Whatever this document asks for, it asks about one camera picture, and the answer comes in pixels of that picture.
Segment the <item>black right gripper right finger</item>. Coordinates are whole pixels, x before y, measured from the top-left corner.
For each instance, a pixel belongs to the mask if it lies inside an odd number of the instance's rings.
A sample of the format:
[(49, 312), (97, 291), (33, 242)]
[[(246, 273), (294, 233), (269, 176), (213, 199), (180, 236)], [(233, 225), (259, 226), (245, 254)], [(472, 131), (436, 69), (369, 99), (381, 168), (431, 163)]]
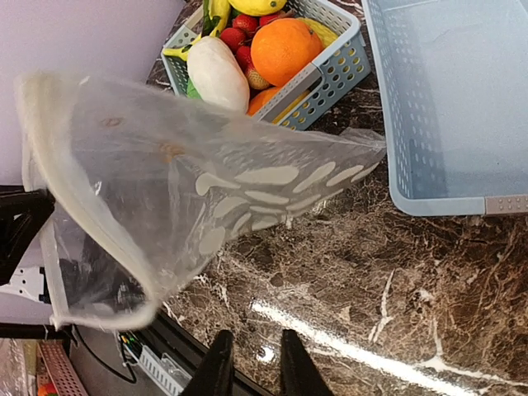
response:
[(333, 395), (292, 329), (281, 336), (280, 395)]

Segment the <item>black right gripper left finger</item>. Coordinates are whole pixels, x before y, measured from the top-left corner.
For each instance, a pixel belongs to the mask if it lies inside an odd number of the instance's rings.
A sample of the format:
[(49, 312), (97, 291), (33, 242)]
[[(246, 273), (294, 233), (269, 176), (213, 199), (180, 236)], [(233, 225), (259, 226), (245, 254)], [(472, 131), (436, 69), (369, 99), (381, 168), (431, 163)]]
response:
[(229, 396), (233, 392), (233, 334), (218, 332), (181, 396)]

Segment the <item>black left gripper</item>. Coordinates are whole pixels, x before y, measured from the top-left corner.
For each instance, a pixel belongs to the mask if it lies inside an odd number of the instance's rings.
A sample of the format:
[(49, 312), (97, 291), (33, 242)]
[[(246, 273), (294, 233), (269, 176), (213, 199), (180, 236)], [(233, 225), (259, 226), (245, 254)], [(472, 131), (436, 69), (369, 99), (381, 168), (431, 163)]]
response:
[(47, 189), (25, 191), (1, 185), (1, 284), (12, 278), (34, 237), (54, 212), (55, 199)]

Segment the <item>clear dotted zip top bag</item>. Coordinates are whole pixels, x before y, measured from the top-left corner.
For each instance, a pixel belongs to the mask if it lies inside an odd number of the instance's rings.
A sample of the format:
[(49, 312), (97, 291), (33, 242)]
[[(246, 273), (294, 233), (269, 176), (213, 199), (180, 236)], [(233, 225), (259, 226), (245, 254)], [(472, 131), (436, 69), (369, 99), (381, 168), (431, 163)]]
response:
[(149, 325), (223, 247), (311, 210), (386, 153), (371, 130), (299, 132), (133, 82), (15, 83), (22, 180), (54, 200), (38, 237), (57, 328)]

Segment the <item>orange toy fruit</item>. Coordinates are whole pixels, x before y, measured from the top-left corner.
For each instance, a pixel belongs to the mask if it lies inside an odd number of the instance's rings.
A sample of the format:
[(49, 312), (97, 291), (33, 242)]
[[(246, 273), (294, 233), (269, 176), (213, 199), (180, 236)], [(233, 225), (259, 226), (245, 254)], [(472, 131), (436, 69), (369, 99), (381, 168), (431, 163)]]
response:
[(323, 51), (323, 42), (300, 19), (281, 18), (257, 31), (252, 64), (271, 85), (282, 87)]

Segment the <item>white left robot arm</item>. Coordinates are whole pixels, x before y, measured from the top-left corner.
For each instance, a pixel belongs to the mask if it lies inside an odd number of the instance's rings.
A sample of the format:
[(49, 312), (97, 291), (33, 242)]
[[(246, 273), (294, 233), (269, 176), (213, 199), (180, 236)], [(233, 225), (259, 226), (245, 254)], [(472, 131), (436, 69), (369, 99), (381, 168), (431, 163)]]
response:
[(1, 186), (1, 292), (48, 304), (44, 266), (22, 267), (28, 247), (54, 212), (55, 199), (47, 190), (25, 191)]

